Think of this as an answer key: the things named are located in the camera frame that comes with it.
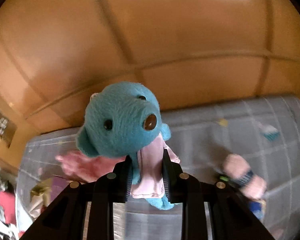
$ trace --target silver bolt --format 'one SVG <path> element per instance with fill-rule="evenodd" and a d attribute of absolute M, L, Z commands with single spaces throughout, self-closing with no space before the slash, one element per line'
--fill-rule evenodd
<path fill-rule="evenodd" d="M 113 172 L 110 172 L 110 173 L 107 174 L 107 178 L 108 179 L 115 179 L 116 176 L 117 175 L 115 173 L 113 173 Z"/>
<path fill-rule="evenodd" d="M 225 187 L 226 187 L 226 184 L 224 184 L 223 182 L 219 181 L 217 183 L 217 188 L 224 189 Z"/>
<path fill-rule="evenodd" d="M 180 177 L 181 179 L 189 179 L 189 174 L 183 172 L 183 173 L 180 173 L 179 177 Z"/>
<path fill-rule="evenodd" d="M 79 182 L 73 181 L 70 183 L 70 188 L 77 188 L 77 187 L 79 187 Z"/>

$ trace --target plush toy nose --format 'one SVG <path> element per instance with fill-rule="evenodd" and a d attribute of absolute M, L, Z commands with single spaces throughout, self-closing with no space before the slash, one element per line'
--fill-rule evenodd
<path fill-rule="evenodd" d="M 147 131 L 151 131 L 157 125 L 157 117 L 154 114 L 151 114 L 147 117 L 143 124 L 143 128 Z"/>

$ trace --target pink fabric scarf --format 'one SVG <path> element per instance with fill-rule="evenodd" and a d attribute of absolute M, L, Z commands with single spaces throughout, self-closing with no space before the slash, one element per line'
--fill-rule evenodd
<path fill-rule="evenodd" d="M 131 195 L 133 198 L 162 198 L 164 186 L 162 179 L 163 149 L 167 149 L 172 162 L 179 163 L 179 158 L 166 145 L 159 135 L 147 146 L 138 151 L 138 164 L 141 181 L 132 185 Z"/>

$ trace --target grey mattress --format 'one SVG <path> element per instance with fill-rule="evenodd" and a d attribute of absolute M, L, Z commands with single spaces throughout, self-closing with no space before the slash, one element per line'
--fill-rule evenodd
<path fill-rule="evenodd" d="M 292 239 L 300 229 L 299 99 L 285 96 L 239 100 L 165 112 L 162 119 L 172 132 L 167 144 L 181 159 L 183 170 L 203 182 L 214 183 L 216 171 L 228 153 L 242 155 L 267 181 L 264 225 L 275 234 L 282 229 L 280 239 Z M 228 125 L 220 126 L 220 119 L 226 119 Z M 256 122 L 274 126 L 280 136 L 268 141 Z M 75 149 L 77 131 L 56 131 L 28 142 L 17 183 L 22 206 L 28 206 L 30 189 L 38 181 L 63 174 L 55 156 Z M 125 239 L 181 237 L 181 205 L 160 211 L 144 199 L 130 198 L 125 211 Z"/>

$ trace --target purple box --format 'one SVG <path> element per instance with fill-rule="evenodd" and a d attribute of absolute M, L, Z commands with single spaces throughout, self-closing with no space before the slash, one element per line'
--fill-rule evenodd
<path fill-rule="evenodd" d="M 53 175 L 50 202 L 52 202 L 68 185 L 69 183 L 66 179 Z"/>

